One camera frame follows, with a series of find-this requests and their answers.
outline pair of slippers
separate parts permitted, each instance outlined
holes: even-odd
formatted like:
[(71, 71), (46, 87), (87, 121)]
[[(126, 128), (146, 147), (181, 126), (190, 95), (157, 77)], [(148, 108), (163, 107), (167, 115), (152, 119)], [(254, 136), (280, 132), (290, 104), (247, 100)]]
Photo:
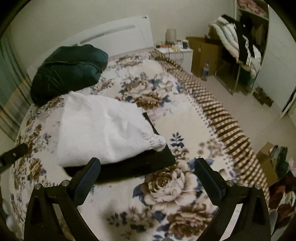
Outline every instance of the pair of slippers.
[(253, 92), (253, 96), (260, 102), (261, 105), (267, 104), (269, 107), (272, 106), (273, 100), (265, 94), (262, 88), (257, 87), (256, 91)]

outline screw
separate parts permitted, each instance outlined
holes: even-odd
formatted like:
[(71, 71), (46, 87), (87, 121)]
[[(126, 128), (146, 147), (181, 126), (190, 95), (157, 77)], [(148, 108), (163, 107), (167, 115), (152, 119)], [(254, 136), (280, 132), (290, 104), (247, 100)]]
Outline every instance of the screw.
[(69, 184), (69, 180), (63, 180), (61, 184), (62, 186), (66, 187)]
[(38, 183), (38, 184), (35, 185), (34, 188), (37, 189), (37, 190), (39, 190), (41, 187), (42, 187), (42, 185), (40, 183)]
[(255, 185), (254, 185), (254, 187), (256, 188), (256, 189), (261, 189), (261, 186), (258, 184), (258, 183), (256, 183)]
[(226, 181), (226, 184), (227, 184), (228, 186), (230, 186), (230, 187), (234, 186), (234, 182), (231, 181), (231, 180), (227, 180), (227, 181)]

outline green curtain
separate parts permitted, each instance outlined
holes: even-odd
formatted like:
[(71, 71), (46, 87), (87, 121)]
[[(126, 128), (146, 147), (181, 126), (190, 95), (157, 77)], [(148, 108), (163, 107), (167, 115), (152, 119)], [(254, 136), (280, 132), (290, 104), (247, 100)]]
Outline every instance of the green curtain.
[(0, 39), (0, 128), (13, 141), (32, 100), (31, 81), (13, 53), (9, 29)]

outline dark green pillow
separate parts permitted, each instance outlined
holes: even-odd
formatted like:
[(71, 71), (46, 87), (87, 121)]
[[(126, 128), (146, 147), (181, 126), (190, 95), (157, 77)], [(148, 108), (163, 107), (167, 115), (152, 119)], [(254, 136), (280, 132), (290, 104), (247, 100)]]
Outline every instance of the dark green pillow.
[(62, 46), (38, 68), (31, 86), (37, 106), (49, 100), (95, 85), (108, 63), (108, 54), (92, 45)]

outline bed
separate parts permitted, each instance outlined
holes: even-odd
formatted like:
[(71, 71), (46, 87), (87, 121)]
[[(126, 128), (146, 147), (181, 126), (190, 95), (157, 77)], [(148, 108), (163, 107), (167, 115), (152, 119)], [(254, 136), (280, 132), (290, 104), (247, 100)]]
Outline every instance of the bed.
[[(106, 41), (114, 44), (120, 36), (121, 47), (110, 50)], [(241, 185), (259, 183), (268, 202), (267, 182), (250, 140), (199, 78), (150, 49), (153, 40), (148, 16), (100, 25), (59, 46), (84, 43), (102, 46), (113, 57), (98, 83), (79, 92), (142, 107), (177, 161), (146, 176), (93, 186), (78, 210), (99, 240), (196, 240), (217, 211), (193, 174), (198, 157), (206, 159), (226, 180)], [(54, 49), (29, 67), (30, 78)], [(63, 106), (62, 97), (41, 108), (32, 105), (18, 134), (16, 145), (27, 143), (29, 153), (11, 168), (9, 188), (13, 214), (22, 232), (34, 185), (53, 186), (71, 179), (55, 163)], [(59, 220), (71, 239), (60, 215)]]

